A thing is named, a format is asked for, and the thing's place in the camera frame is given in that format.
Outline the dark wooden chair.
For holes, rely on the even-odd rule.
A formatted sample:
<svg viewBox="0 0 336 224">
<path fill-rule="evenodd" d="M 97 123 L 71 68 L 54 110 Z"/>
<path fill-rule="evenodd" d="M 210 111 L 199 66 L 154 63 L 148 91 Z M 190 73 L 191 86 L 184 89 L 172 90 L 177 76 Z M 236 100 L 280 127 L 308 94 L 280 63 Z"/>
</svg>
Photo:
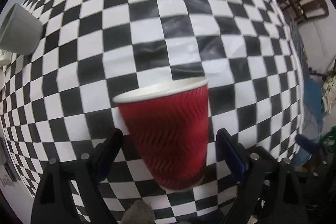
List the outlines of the dark wooden chair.
<svg viewBox="0 0 336 224">
<path fill-rule="evenodd" d="M 297 24 L 325 19 L 330 14 L 325 0 L 279 0 L 278 5 Z"/>
</svg>

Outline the black white checkered tablecloth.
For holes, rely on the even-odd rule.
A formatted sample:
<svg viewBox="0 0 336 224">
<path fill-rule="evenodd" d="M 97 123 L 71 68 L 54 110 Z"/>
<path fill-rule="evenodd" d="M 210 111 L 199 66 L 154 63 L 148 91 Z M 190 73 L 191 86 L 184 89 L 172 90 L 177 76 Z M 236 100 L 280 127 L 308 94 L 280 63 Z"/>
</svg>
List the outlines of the black white checkered tablecloth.
<svg viewBox="0 0 336 224">
<path fill-rule="evenodd" d="M 245 147 L 292 158 L 302 132 L 302 74 L 276 0 L 24 0 L 44 27 L 30 56 L 5 69 L 1 123 L 25 195 L 33 198 L 49 159 L 70 161 L 126 136 L 99 189 L 120 220 L 148 202 L 156 223 L 192 221 L 236 196 L 217 157 L 225 128 Z M 209 140 L 203 183 L 163 190 L 132 146 L 112 99 L 191 77 L 209 80 Z"/>
</svg>

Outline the white paper cup with orchid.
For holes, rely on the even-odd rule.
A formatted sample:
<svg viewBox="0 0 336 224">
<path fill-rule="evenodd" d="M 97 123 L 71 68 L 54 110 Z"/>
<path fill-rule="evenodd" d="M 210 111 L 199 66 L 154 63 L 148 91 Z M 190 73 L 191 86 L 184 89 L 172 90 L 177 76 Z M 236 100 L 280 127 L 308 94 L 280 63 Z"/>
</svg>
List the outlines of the white paper cup with orchid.
<svg viewBox="0 0 336 224">
<path fill-rule="evenodd" d="M 11 64 L 12 52 L 0 50 L 0 67 Z"/>
</svg>

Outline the red ribbed paper cup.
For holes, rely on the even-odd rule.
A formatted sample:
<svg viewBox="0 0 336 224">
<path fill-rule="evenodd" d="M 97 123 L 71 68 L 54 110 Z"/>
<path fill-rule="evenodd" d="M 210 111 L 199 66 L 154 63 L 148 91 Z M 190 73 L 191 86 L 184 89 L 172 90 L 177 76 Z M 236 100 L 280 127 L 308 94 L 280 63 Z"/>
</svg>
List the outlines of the red ribbed paper cup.
<svg viewBox="0 0 336 224">
<path fill-rule="evenodd" d="M 189 189 L 204 178 L 208 82 L 205 77 L 174 80 L 113 98 L 135 149 L 165 189 Z"/>
</svg>

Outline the grey plastic cup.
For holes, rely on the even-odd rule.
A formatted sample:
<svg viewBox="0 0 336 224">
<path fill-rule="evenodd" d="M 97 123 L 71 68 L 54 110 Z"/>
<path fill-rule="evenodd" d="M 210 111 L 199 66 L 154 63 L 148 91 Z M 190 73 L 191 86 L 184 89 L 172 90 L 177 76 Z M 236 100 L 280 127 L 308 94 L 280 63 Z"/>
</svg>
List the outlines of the grey plastic cup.
<svg viewBox="0 0 336 224">
<path fill-rule="evenodd" d="M 16 3 L 1 25 L 1 50 L 31 55 L 36 50 L 42 33 L 42 22 Z"/>
</svg>

